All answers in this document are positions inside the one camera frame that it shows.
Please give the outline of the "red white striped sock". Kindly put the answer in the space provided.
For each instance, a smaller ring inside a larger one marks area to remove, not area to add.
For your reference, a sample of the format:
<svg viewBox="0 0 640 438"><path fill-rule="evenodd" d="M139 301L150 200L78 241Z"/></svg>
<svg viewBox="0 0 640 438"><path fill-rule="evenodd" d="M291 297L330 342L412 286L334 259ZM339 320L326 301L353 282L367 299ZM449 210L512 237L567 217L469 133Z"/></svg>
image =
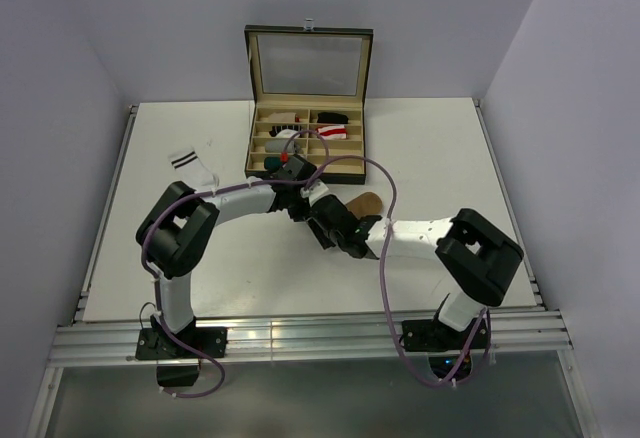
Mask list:
<svg viewBox="0 0 640 438"><path fill-rule="evenodd" d="M318 127L316 132L325 140L346 140L348 131L344 125L328 125Z"/></svg>

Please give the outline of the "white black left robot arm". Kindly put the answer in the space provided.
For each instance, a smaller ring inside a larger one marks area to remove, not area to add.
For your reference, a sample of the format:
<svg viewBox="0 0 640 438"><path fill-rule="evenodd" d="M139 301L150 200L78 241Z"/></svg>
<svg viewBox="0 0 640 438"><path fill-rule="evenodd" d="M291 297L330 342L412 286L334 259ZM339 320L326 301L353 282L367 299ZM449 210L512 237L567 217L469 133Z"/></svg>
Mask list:
<svg viewBox="0 0 640 438"><path fill-rule="evenodd" d="M159 346L183 357L195 344L191 273L202 259L215 227L254 214L287 210L301 221L309 208L302 196L316 166L291 155L260 179L217 190L198 191L182 181L171 183L136 232L143 268L152 275L155 320L163 328Z"/></svg>

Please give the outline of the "brown ribbed sock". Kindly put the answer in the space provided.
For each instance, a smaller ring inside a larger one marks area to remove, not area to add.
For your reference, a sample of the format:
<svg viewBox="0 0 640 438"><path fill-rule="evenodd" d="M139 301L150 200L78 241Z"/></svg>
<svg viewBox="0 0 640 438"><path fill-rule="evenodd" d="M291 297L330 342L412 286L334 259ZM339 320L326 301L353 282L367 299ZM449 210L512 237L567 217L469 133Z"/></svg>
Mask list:
<svg viewBox="0 0 640 438"><path fill-rule="evenodd" d="M371 215L380 215L383 210L382 199L374 192L365 192L351 199L346 208L357 219Z"/></svg>

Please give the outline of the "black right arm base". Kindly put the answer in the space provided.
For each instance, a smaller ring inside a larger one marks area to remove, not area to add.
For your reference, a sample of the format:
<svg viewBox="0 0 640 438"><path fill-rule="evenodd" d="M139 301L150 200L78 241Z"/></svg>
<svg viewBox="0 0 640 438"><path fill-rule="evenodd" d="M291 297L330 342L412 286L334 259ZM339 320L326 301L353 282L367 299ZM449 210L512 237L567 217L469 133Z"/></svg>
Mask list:
<svg viewBox="0 0 640 438"><path fill-rule="evenodd" d="M431 373L437 379L443 380L455 367L459 353L467 339L472 336L469 350L466 352L462 364L452 376L456 382L468 379L474 368L471 352L483 350L483 358L486 358L491 345L491 323L485 317L479 321L475 333L472 333L478 321L474 318L464 331L456 331L445 326L436 319L404 320L401 323L402 333L400 344L406 352L410 353L446 353L456 351L456 356L436 356L429 358Z"/></svg>

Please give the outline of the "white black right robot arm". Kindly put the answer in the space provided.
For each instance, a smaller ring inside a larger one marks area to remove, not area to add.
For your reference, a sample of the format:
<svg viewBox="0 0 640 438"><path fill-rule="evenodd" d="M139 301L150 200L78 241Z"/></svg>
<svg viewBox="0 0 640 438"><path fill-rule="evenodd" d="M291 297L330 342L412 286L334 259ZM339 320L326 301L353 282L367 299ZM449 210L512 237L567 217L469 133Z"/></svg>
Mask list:
<svg viewBox="0 0 640 438"><path fill-rule="evenodd" d="M355 259L388 257L440 262L457 284L433 323L435 341L452 348L485 308L502 304L523 258L519 244L474 209L426 221L356 217L335 195L311 201L308 221L322 246Z"/></svg>

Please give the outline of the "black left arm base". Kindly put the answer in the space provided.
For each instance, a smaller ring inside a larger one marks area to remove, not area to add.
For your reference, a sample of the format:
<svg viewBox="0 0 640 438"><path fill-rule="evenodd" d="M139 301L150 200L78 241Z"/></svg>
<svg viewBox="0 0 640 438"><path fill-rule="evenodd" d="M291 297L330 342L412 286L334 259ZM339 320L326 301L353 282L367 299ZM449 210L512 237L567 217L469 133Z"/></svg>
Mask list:
<svg viewBox="0 0 640 438"><path fill-rule="evenodd" d="M157 362L156 381L165 388L188 388L199 378L201 364L167 365L169 361L205 358L220 359L226 352L228 329L225 327L192 327L177 334L188 348L170 339L162 328L143 328L139 332L135 360Z"/></svg>

